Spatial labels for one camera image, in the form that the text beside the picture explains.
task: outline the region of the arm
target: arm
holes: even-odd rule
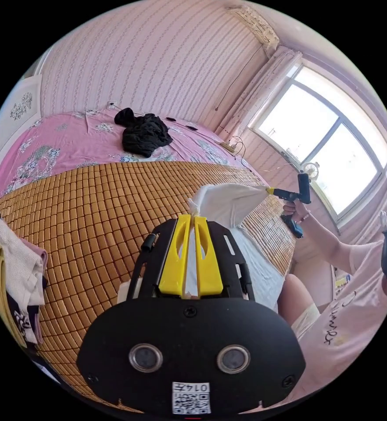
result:
[[[347,273],[352,273],[350,252],[353,246],[342,243],[311,214],[301,223],[301,227],[303,233],[314,243],[328,263]]]
[[[294,203],[286,203],[284,213],[286,215],[292,215],[292,219],[297,222],[307,215],[309,211],[302,202],[295,200]],[[350,252],[353,246],[342,243],[311,214],[301,223],[301,227],[305,236],[313,242],[328,263],[347,273],[352,273]]]

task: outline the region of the window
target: window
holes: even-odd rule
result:
[[[339,221],[387,167],[387,142],[342,89],[301,66],[254,123],[253,130],[297,168],[319,165],[314,190]]]

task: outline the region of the window frame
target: window frame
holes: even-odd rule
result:
[[[276,92],[275,96],[270,99],[270,101],[267,101],[262,106],[260,112],[258,113],[257,117],[254,118],[250,124],[248,125],[248,128],[253,131],[258,136],[262,137],[266,142],[268,142],[274,149],[276,149],[279,153],[281,153],[284,157],[288,158],[288,160],[291,162],[291,164],[296,168],[296,170],[300,171],[300,168],[302,167],[303,163],[305,162],[312,162],[313,157],[323,148],[323,146],[329,141],[335,130],[343,124],[351,133],[352,135],[357,139],[359,144],[362,146],[364,151],[367,153],[370,160],[373,162],[376,174],[372,178],[372,180],[368,183],[368,185],[364,188],[364,190],[340,213],[336,213],[333,206],[331,205],[329,199],[324,194],[322,189],[318,186],[316,182],[311,183],[312,189],[315,191],[315,193],[318,195],[326,209],[328,210],[331,219],[337,225],[339,228],[340,225],[346,224],[352,217],[356,214],[356,209],[362,204],[362,202],[370,196],[370,194],[374,191],[374,189],[379,185],[379,183],[386,178],[387,174],[387,164],[385,168],[382,168],[381,163],[378,160],[378,157],[375,155],[374,151],[370,147],[367,140],[363,137],[363,135],[360,133],[360,131],[354,126],[354,124],[338,109],[336,108],[332,103],[330,103],[327,99],[325,99],[323,96],[312,90],[311,88],[308,88],[306,85],[303,85],[302,83],[296,81],[294,78],[299,73],[299,71],[303,68],[307,67],[317,73],[319,73],[321,76],[325,77],[332,83],[334,83],[335,86],[337,86],[338,89],[341,89],[343,92],[345,92],[353,101],[356,102],[356,104],[368,115],[368,117],[371,119],[373,124],[378,128],[380,131],[382,137],[385,139],[387,143],[387,137],[385,136],[384,131],[381,130],[379,127],[379,124],[377,124],[372,116],[367,112],[367,108],[362,106],[362,101],[356,100],[355,96],[350,95],[348,92],[348,89],[344,89],[344,86],[341,86],[340,83],[337,81],[332,80],[333,78],[330,78],[327,76],[326,71],[320,71],[318,66],[315,64],[302,60],[302,62],[297,66],[297,68],[293,71],[290,71],[291,75],[286,76],[286,80],[283,84],[283,86],[278,89],[278,92]],[[267,136],[265,133],[261,132],[259,130],[259,127],[261,124],[265,121],[265,119],[268,117],[268,115],[271,113],[271,111],[275,108],[275,106],[279,103],[281,98],[284,96],[284,94],[287,92],[287,90],[292,86],[295,85],[298,88],[304,90],[306,93],[312,95],[314,98],[322,102],[325,106],[327,106],[332,112],[334,112],[337,115],[337,120],[334,122],[331,129],[327,132],[327,134],[321,139],[321,141],[317,144],[317,146],[308,154],[308,156],[302,161],[299,162],[296,157],[288,153],[286,150],[284,150],[279,144],[277,144],[275,141],[273,141],[269,136]]]

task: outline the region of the leg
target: leg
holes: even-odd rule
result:
[[[291,326],[314,302],[302,281],[288,274],[277,303],[278,314]]]

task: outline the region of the screw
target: screw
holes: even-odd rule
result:
[[[194,306],[188,306],[183,310],[183,314],[186,317],[195,317],[197,315],[197,310]]]
[[[282,382],[281,386],[284,388],[289,388],[294,385],[294,376],[287,376]]]
[[[88,374],[87,379],[91,383],[97,383],[98,382],[98,377],[93,375],[93,374]]]

